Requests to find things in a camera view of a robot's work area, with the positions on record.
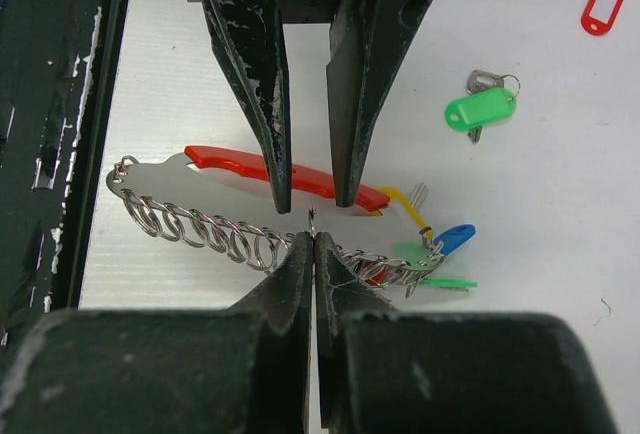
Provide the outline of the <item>blue key tag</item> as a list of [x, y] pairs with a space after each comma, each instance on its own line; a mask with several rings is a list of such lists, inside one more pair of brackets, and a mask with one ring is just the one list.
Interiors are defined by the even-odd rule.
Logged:
[[440, 247], [440, 253], [448, 257], [476, 234], [472, 224], [454, 226], [435, 237], [434, 243]]

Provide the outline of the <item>red key tag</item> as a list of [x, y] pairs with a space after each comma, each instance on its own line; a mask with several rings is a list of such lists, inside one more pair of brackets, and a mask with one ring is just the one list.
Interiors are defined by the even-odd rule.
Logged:
[[383, 262], [362, 261], [358, 267], [358, 275], [369, 286], [380, 287], [392, 270], [392, 266]]

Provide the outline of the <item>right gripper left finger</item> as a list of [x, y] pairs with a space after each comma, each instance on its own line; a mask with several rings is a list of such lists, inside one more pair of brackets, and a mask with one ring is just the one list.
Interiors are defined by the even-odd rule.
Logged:
[[294, 236], [281, 265], [231, 307], [258, 321], [247, 433], [308, 431], [313, 238]]

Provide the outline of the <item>key with green tag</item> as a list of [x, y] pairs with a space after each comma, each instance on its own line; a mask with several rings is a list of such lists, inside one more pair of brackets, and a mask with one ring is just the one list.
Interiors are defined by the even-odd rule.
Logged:
[[464, 132], [472, 144], [477, 144], [486, 126], [513, 116], [520, 92], [521, 81], [513, 74], [473, 70], [466, 81], [467, 95], [445, 107], [444, 120], [449, 128]]

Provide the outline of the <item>yellow key tag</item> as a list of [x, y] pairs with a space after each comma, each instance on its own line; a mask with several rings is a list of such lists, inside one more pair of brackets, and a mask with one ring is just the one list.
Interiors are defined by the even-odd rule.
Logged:
[[400, 189], [391, 186], [380, 187], [379, 191], [402, 208], [406, 216], [419, 228], [422, 237], [428, 241], [433, 240], [433, 229], [420, 213], [428, 193], [425, 183], [418, 183], [409, 195], [405, 195]]

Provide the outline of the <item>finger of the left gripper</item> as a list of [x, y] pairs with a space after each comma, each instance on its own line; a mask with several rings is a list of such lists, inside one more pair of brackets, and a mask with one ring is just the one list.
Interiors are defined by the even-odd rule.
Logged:
[[214, 55], [259, 143], [275, 209], [291, 210], [289, 71], [278, 0], [202, 0]]
[[340, 0], [326, 67], [336, 203], [354, 205], [375, 124], [433, 0]]

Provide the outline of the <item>green key tag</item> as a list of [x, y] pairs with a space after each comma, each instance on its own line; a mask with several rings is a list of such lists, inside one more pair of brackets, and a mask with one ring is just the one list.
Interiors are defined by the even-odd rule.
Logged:
[[478, 286], [474, 281], [433, 278], [447, 257], [442, 241], [426, 245], [400, 242], [393, 246], [393, 256], [402, 261], [399, 267], [392, 270], [394, 274], [399, 275], [395, 283], [406, 286], [408, 295], [417, 287], [465, 291]]

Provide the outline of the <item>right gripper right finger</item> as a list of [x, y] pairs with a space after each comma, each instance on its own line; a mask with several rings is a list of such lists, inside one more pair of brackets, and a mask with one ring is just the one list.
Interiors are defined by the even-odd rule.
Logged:
[[387, 433], [397, 310], [346, 265], [326, 232], [315, 237], [314, 267], [321, 424], [331, 433]]

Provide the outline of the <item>metal key holder red handle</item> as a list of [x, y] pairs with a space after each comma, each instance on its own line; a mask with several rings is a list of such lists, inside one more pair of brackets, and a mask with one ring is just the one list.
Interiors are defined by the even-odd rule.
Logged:
[[193, 165], [183, 153], [161, 163], [141, 163], [127, 155], [114, 164], [106, 184], [147, 235], [210, 248], [265, 274], [281, 265], [301, 231], [330, 234], [346, 265], [357, 275], [362, 261], [399, 267], [402, 261], [393, 256], [397, 243], [431, 243], [395, 212], [311, 215], [306, 208], [296, 208], [279, 214], [270, 201], [220, 184]]

